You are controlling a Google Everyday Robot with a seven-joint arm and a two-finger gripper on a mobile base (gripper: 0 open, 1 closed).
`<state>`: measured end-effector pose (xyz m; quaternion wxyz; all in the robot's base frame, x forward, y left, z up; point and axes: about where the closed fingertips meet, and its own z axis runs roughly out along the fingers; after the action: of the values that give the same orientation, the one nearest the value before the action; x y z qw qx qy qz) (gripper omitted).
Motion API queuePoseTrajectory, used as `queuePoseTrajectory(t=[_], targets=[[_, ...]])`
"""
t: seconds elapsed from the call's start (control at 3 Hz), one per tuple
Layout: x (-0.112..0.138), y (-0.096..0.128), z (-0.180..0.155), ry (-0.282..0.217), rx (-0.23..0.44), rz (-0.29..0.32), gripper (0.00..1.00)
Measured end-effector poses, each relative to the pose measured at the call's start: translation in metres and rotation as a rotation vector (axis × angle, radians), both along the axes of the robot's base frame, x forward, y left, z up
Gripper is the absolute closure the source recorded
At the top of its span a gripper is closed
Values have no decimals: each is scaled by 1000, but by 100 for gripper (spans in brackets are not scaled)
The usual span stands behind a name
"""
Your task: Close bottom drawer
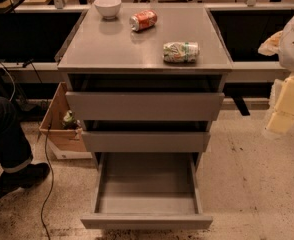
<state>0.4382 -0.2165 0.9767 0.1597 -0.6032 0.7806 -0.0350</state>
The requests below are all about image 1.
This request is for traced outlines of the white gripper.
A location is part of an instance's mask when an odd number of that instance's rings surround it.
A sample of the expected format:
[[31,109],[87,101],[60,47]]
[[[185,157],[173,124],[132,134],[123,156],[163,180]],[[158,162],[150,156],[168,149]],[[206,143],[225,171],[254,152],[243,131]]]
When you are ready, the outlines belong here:
[[263,130],[267,138],[282,137],[294,125],[294,73],[274,81],[268,113],[271,117]]

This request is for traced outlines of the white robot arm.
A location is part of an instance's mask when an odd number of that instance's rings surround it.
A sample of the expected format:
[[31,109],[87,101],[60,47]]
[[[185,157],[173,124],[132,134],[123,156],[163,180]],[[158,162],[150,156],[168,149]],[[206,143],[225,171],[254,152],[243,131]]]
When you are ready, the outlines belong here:
[[281,82],[278,98],[264,129],[264,135],[278,138],[285,135],[294,124],[294,16],[284,29],[273,34],[258,48],[258,53],[278,55],[279,64],[290,71],[290,75]]

